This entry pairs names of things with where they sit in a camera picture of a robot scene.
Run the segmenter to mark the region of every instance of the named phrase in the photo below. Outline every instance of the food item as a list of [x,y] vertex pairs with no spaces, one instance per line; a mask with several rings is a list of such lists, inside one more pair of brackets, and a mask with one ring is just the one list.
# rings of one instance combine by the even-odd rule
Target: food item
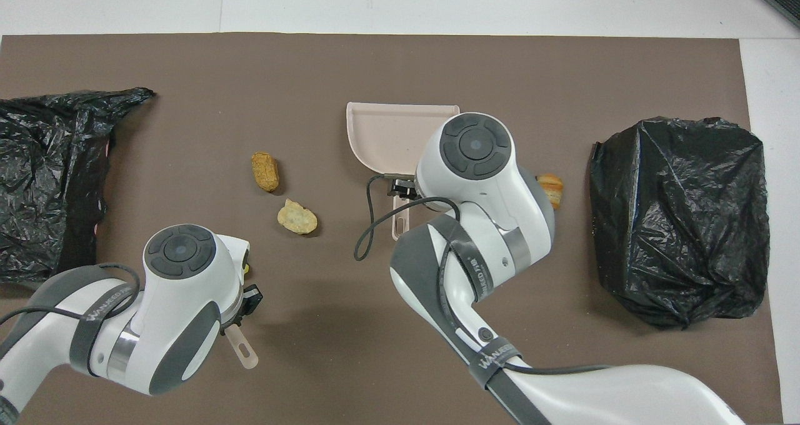
[[251,158],[252,176],[255,183],[264,191],[272,192],[278,188],[278,163],[268,152],[255,152]]
[[286,198],[283,208],[277,212],[277,222],[297,234],[309,234],[317,229],[317,216],[289,198]]
[[561,206],[561,194],[564,191],[564,183],[561,178],[553,174],[543,174],[536,177],[536,180],[545,189],[545,194],[551,201],[552,208],[558,209]]

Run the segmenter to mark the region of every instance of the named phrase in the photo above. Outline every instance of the gray cable strap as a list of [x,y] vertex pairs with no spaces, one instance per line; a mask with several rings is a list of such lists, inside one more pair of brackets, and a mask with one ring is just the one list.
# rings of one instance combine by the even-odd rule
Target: gray cable strap
[[442,237],[447,239],[456,259],[469,277],[469,284],[475,294],[475,303],[494,292],[494,282],[489,274],[489,266],[475,242],[460,223],[447,214],[442,214],[429,222]]
[[69,365],[72,368],[89,376],[97,376],[92,372],[89,362],[94,341],[100,334],[100,328],[103,327],[106,316],[132,293],[134,293],[134,286],[129,283],[115,286],[86,310],[83,318],[77,323],[72,343],[69,345]]
[[486,383],[503,368],[506,361],[520,355],[508,339],[495,337],[469,360],[469,374],[481,388],[486,389]]

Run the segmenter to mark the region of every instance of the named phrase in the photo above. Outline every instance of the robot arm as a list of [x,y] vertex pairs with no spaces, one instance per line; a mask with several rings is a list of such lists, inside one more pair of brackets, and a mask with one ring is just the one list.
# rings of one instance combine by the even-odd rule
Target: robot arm
[[461,220],[449,212],[403,234],[392,281],[518,423],[743,423],[697,379],[665,367],[534,369],[472,309],[544,257],[554,236],[546,195],[517,167],[500,121],[475,112],[446,121],[416,182],[423,197],[457,203]]
[[49,279],[28,305],[73,315],[25,313],[0,345],[0,424],[15,423],[49,371],[65,363],[150,396],[188,380],[217,333],[236,328],[261,298],[255,286],[243,289],[248,251],[236,237],[171,226],[146,245],[146,288],[132,302],[138,287],[112,276],[108,265]]

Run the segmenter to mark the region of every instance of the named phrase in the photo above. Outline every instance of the brown mat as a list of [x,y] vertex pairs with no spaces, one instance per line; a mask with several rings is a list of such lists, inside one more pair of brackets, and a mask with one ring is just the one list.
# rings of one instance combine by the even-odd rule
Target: brown mat
[[[781,420],[768,302],[749,319],[654,330],[600,288],[589,234],[586,163],[595,141],[657,115],[749,125],[737,41],[3,37],[0,98],[134,86],[159,97],[119,129],[100,260],[141,268],[146,240],[176,223],[248,239],[249,280],[265,299],[243,330],[261,363],[244,370],[220,337],[197,376],[161,397],[60,367],[21,424],[511,423],[394,290],[388,225],[369,259],[354,262],[371,172],[348,146],[348,101],[495,115],[511,129],[521,166],[563,177],[552,253],[477,309],[526,362],[671,366],[707,383],[749,423]],[[280,163],[276,194],[252,180],[255,151]],[[389,198],[376,197],[388,211]],[[315,211],[320,230],[300,237],[281,228],[275,215],[285,198]],[[22,304],[2,300],[2,311]]]

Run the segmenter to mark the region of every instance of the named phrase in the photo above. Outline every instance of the white tile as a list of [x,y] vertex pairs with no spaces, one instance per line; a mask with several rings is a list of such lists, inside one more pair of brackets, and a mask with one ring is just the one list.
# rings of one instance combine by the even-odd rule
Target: white tile
[[215,32],[222,0],[0,0],[0,34]]
[[223,0],[222,31],[796,38],[763,0]]
[[783,420],[800,423],[800,39],[742,40],[752,132],[764,141],[769,275]]

